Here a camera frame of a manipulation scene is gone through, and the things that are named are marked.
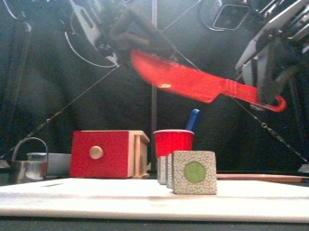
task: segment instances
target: speckled block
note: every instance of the speckled block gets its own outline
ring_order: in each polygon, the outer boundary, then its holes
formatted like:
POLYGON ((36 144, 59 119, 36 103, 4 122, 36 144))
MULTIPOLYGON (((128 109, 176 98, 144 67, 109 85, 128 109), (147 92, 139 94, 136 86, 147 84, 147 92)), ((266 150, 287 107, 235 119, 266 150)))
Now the speckled block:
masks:
POLYGON ((160 156, 156 158, 156 176, 159 184, 167 184, 167 157, 160 156))
POLYGON ((172 189, 171 155, 167 156, 167 187, 172 189))
POLYGON ((216 158, 208 151, 175 151, 172 191, 176 194, 216 194, 216 158))

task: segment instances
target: table surface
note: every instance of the table surface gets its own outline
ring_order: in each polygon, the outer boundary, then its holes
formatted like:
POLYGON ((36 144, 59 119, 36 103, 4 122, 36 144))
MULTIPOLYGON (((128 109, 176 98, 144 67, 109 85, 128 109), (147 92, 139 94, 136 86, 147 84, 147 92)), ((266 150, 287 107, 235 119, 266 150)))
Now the table surface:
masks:
POLYGON ((176 195, 156 180, 63 179, 0 187, 0 216, 309 223, 309 188, 218 180, 176 195))

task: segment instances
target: round knob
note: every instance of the round knob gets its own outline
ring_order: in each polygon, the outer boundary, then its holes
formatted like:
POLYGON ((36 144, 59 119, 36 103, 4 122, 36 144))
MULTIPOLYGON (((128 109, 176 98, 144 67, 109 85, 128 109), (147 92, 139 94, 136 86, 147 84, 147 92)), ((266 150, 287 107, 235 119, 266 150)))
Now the round knob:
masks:
POLYGON ((99 159, 103 157, 103 150, 99 146, 93 146, 89 150, 89 155, 92 159, 99 159))

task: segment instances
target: wooden box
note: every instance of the wooden box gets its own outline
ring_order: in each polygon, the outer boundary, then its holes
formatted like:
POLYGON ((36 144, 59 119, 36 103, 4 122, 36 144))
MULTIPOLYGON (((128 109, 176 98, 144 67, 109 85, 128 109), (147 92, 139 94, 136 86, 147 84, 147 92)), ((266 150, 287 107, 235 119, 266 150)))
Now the wooden box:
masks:
POLYGON ((147 177, 147 144, 142 131, 76 131, 72 137, 69 177, 147 177))

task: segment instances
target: green circle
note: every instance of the green circle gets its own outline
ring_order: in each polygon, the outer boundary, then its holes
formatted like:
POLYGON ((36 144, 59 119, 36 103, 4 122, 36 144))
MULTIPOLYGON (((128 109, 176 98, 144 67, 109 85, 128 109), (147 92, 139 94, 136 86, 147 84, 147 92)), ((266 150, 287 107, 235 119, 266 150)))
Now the green circle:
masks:
POLYGON ((187 163, 183 173, 187 181, 192 184, 202 182, 206 177, 206 169, 199 162, 187 163))

